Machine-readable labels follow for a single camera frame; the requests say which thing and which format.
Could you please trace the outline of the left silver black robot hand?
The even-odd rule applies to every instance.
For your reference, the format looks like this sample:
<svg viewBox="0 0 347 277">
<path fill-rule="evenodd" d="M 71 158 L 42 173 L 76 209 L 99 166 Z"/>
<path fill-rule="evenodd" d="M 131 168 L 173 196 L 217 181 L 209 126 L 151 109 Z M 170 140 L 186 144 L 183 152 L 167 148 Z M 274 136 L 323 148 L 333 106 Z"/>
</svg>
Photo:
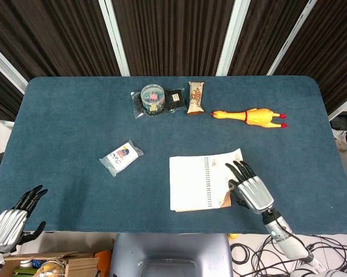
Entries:
<svg viewBox="0 0 347 277">
<path fill-rule="evenodd" d="M 24 227 L 37 203 L 47 193 L 42 185 L 25 192 L 17 204 L 0 214 L 0 253 L 11 253 L 16 246 L 37 239 L 43 232 L 46 222 L 42 221 L 38 228 L 30 234 L 24 232 Z"/>
</svg>

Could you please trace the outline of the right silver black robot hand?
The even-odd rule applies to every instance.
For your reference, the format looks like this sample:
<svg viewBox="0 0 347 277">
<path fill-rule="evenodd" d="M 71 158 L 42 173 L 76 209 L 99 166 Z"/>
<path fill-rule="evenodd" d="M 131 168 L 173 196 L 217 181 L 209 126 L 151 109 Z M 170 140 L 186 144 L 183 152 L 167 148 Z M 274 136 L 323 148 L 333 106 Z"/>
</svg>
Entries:
<svg viewBox="0 0 347 277">
<path fill-rule="evenodd" d="M 228 181 L 231 200 L 255 214 L 262 214 L 272 209 L 274 205 L 272 195 L 247 163 L 243 160 L 239 162 L 234 160 L 232 164 L 225 165 L 234 175 L 234 179 Z"/>
</svg>

